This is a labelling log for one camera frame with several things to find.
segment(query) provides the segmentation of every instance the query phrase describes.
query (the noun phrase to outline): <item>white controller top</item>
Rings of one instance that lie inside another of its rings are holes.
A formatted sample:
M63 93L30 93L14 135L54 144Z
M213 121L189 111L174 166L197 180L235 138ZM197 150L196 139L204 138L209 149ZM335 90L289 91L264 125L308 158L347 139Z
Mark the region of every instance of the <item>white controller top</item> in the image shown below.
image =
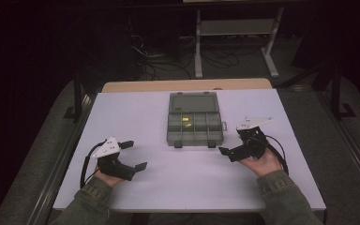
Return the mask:
M245 117L245 122L237 126L236 129L252 129L271 121L273 121L272 117Z
M96 151L95 154L92 155L92 158L102 158L114 153L118 153L121 148L118 145L118 142L114 137L110 137L99 149Z

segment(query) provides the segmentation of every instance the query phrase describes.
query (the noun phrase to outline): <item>white table surface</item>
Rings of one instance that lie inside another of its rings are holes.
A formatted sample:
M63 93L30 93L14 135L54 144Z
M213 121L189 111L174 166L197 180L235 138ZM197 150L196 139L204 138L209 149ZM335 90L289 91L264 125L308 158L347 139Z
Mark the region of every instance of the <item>white table surface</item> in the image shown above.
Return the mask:
M236 126L246 116L271 116L262 125L266 135L284 147L290 177L306 195L313 210L325 208L308 165L295 139L277 90L217 90L221 120L227 123L222 146L241 144ZM256 175L238 162L231 163L218 149L166 142L169 94L171 92L101 93L90 113L69 164L53 208L64 209L80 188L84 157L91 148L114 136L134 141L121 151L119 160L135 166L148 162L145 171L113 189L110 207L120 212L251 212L264 209ZM270 142L280 151L274 141ZM88 174L97 161L90 160Z

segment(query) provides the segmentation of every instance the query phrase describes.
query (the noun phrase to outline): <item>black controller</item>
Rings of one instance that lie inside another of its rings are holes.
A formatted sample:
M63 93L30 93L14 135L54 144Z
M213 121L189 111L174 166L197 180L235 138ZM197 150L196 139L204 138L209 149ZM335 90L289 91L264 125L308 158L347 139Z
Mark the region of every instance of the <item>black controller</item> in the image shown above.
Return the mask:
M103 145L106 141L98 143L95 145L92 150L89 152L89 155L84 159L83 167L82 167L82 173L81 173L81 188L85 185L84 177L86 174L87 165L89 164L89 159L92 153L95 151L96 148ZM132 147L134 144L133 141L128 142L118 142L118 146L120 149L126 149L129 147ZM133 176L140 171L145 170L147 167L147 162L140 163L136 165L134 168L129 167L125 164L122 164L119 159L119 152L116 152L114 154L110 154L105 157L99 157L97 160L97 165L100 171L106 175L109 176L115 176L118 178L122 178L124 180L131 181Z
M239 161L244 158L259 159L263 156L265 149L270 149L278 158L285 173L289 174L288 165L282 155L266 139L259 127L250 129L237 129L242 144L233 148L219 147L221 155L229 157L231 162Z

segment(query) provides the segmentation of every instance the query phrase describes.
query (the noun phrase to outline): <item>gray storage box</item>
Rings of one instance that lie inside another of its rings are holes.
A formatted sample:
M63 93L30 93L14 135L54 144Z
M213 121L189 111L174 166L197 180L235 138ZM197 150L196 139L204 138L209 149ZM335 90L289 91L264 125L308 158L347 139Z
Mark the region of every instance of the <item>gray storage box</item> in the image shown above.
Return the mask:
M171 93L167 141L176 148L221 145L223 130L216 93Z

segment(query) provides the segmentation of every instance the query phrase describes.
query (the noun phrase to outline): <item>sleeve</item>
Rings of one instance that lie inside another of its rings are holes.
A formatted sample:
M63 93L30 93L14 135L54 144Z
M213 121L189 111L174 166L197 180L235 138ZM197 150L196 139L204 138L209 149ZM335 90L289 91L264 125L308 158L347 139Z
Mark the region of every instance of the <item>sleeve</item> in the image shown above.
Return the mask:
M257 180L265 202L268 224L322 224L312 213L300 188L284 171L271 172Z
M92 177L74 196L74 200L51 225L105 224L110 210L108 202L113 191L103 181Z

